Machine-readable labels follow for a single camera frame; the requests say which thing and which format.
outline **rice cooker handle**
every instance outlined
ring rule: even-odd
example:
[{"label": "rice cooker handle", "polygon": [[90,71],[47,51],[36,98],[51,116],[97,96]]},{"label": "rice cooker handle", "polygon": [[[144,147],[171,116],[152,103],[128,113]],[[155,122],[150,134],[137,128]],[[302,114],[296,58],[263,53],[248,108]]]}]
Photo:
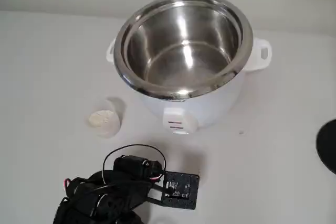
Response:
[{"label": "rice cooker handle", "polygon": [[112,63],[114,65],[114,56],[113,56],[113,49],[114,49],[114,43],[116,39],[114,39],[111,44],[109,45],[109,48],[106,51],[106,59],[108,62]]},{"label": "rice cooker handle", "polygon": [[246,72],[267,68],[272,61],[272,46],[264,39],[254,38],[253,48],[243,70]]}]

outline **black wire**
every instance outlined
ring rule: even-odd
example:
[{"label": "black wire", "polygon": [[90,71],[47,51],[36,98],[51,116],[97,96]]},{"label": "black wire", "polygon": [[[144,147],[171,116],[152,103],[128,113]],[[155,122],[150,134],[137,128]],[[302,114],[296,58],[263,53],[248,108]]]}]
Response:
[{"label": "black wire", "polygon": [[105,178],[104,178],[104,171],[105,171],[105,162],[106,162],[106,160],[107,160],[108,157],[109,157],[110,155],[112,155],[113,153],[115,153],[115,152],[117,152],[117,151],[119,151],[119,150],[121,150],[121,149],[125,149],[125,148],[127,148],[127,147],[131,147],[131,146],[144,146],[144,147],[152,148],[152,149],[158,151],[158,152],[161,154],[161,156],[163,157],[163,159],[164,159],[163,173],[160,175],[160,177],[159,177],[158,179],[160,179],[160,178],[163,176],[163,174],[164,174],[165,171],[166,171],[166,164],[167,164],[167,162],[166,162],[166,158],[165,158],[165,156],[163,155],[163,153],[162,153],[158,148],[156,148],[156,147],[154,147],[154,146],[151,146],[151,145],[147,145],[147,144],[129,144],[129,145],[125,145],[125,146],[123,146],[123,147],[120,147],[120,148],[115,149],[114,151],[112,151],[112,152],[110,152],[109,154],[107,154],[107,156],[105,157],[104,162],[103,162],[103,167],[102,167],[102,170],[101,170],[101,177],[102,177],[103,182],[104,182],[105,185],[106,185],[106,182],[105,182]]}]

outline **white rice cooker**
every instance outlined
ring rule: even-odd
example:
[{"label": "white rice cooker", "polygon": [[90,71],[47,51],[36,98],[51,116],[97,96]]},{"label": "white rice cooker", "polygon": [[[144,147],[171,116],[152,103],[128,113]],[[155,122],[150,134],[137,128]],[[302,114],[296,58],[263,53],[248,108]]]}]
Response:
[{"label": "white rice cooker", "polygon": [[225,0],[156,0],[130,17],[107,51],[123,81],[168,130],[190,134],[235,103],[245,73],[269,66],[268,41]]}]

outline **black object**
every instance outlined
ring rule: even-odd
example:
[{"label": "black object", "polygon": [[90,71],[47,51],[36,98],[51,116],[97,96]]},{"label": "black object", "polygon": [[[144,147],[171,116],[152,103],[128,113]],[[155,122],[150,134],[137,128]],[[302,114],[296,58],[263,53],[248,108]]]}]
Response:
[{"label": "black object", "polygon": [[166,207],[195,209],[199,176],[187,173],[166,172],[164,188],[172,188],[171,194],[162,193],[161,201]]},{"label": "black object", "polygon": [[[164,187],[155,184],[162,176]],[[195,209],[198,181],[197,175],[166,172],[158,161],[121,156],[114,161],[113,170],[96,172],[89,179],[66,179],[67,197],[61,201],[53,223],[143,224],[132,210],[145,201]],[[148,197],[151,189],[162,192],[161,200]]]},{"label": "black object", "polygon": [[136,179],[148,179],[162,174],[162,166],[158,161],[135,156],[121,156],[115,159],[113,170],[133,175]]},{"label": "black object", "polygon": [[328,122],[320,129],[316,149],[324,165],[336,174],[336,120]]}]

